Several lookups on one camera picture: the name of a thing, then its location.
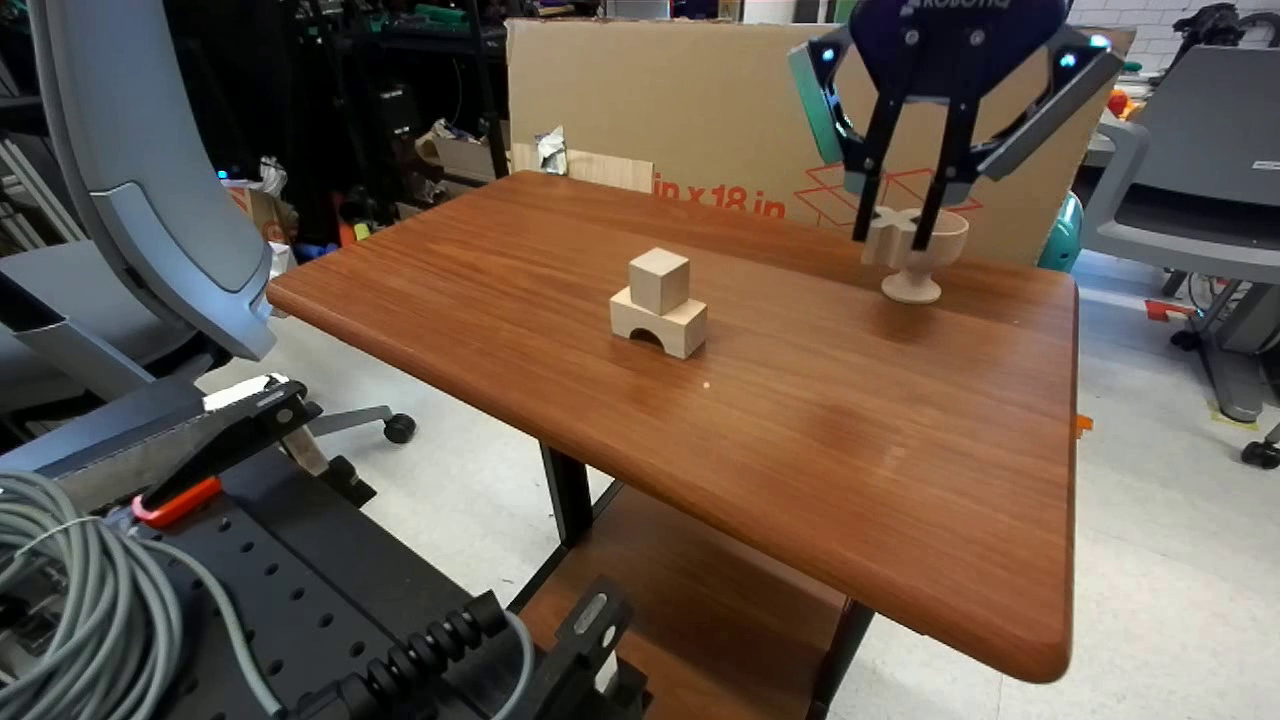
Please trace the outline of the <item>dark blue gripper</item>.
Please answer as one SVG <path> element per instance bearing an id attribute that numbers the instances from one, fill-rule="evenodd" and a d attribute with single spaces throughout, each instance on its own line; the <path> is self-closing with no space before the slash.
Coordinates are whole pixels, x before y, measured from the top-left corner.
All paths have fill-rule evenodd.
<path id="1" fill-rule="evenodd" d="M 912 236 L 912 254 L 928 254 L 946 185 L 1013 177 L 1117 82 L 1113 44 L 1069 14 L 1072 0 L 853 0 L 843 24 L 788 52 L 819 161 L 864 185 L 853 240 L 872 233 L 884 156 L 906 104 L 946 104 Z M 971 140 L 981 104 L 1033 55 L 1046 67 L 1042 87 L 988 140 Z"/>

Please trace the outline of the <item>grey robot arm link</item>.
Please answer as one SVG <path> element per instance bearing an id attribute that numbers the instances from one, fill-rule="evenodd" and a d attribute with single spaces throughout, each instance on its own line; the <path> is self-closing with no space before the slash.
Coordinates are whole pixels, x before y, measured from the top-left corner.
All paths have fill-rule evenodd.
<path id="1" fill-rule="evenodd" d="M 57 163 L 106 266 L 233 358 L 270 348 L 270 254 L 203 153 L 162 0 L 29 0 Z"/>

